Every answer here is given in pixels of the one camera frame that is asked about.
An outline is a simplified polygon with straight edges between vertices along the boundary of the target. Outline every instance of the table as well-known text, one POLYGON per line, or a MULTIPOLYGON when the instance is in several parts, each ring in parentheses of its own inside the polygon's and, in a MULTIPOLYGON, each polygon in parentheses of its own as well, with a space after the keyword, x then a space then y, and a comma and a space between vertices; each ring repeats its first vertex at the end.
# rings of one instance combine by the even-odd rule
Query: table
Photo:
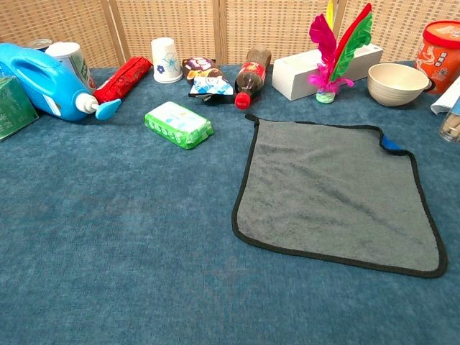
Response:
MULTIPOLYGON (((238 66, 224 66, 234 81, 238 66)), ((93 70, 98 85, 114 70, 93 70)), ((372 124, 418 160, 449 258, 438 279, 276 254, 237 239, 231 210, 253 123, 152 70, 101 123, 41 119, 0 144, 0 343, 455 344, 460 334, 460 146, 423 94, 377 104, 366 80, 336 100, 289 102, 267 85, 266 119, 372 124), (143 124, 174 101, 215 134, 185 151, 143 124)))

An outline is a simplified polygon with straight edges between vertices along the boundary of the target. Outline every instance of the beige bowl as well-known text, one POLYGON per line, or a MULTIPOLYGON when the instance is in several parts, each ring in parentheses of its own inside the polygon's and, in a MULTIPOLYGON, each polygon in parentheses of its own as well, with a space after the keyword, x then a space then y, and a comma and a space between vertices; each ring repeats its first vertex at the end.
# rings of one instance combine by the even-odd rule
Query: beige bowl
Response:
POLYGON ((373 65, 367 78, 372 98, 384 106, 402 106, 413 101, 429 83, 419 70, 397 63, 373 65))

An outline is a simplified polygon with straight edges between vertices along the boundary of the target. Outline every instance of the red lid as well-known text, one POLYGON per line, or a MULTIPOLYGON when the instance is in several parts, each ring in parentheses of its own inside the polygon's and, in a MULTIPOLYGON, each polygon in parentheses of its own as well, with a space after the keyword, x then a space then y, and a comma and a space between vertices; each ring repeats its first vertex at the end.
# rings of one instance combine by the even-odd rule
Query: red lid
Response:
POLYGON ((441 20, 426 26, 423 38, 440 47, 460 49, 460 22, 441 20))
POLYGON ((251 96, 245 92, 240 92, 236 95, 235 106, 238 109, 245 110, 251 105, 251 96))

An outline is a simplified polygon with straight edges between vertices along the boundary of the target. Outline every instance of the green feather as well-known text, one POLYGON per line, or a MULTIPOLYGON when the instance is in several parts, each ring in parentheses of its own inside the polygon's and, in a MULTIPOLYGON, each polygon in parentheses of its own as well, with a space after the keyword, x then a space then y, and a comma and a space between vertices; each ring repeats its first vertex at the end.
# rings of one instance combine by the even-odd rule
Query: green feather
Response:
POLYGON ((344 51, 340 54, 339 61, 333 69, 330 81, 345 74, 351 60, 354 57, 354 51, 363 45, 368 45, 371 42, 371 28, 372 28, 372 13, 369 13, 366 18, 356 27, 349 41, 347 42, 344 51))

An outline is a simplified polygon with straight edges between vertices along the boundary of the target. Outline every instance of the white box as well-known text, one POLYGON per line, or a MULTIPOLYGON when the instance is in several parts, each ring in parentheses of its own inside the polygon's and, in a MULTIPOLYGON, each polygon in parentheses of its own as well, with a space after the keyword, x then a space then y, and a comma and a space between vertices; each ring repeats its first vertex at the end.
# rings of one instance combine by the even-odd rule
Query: white box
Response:
MULTIPOLYGON (((383 49, 372 43, 357 49, 344 77, 353 81, 366 78, 367 71, 380 62, 382 54, 383 49)), ((308 82, 308 76, 318 73, 320 62, 317 49, 277 59, 273 63, 272 86, 290 101, 312 95, 316 87, 308 82)))

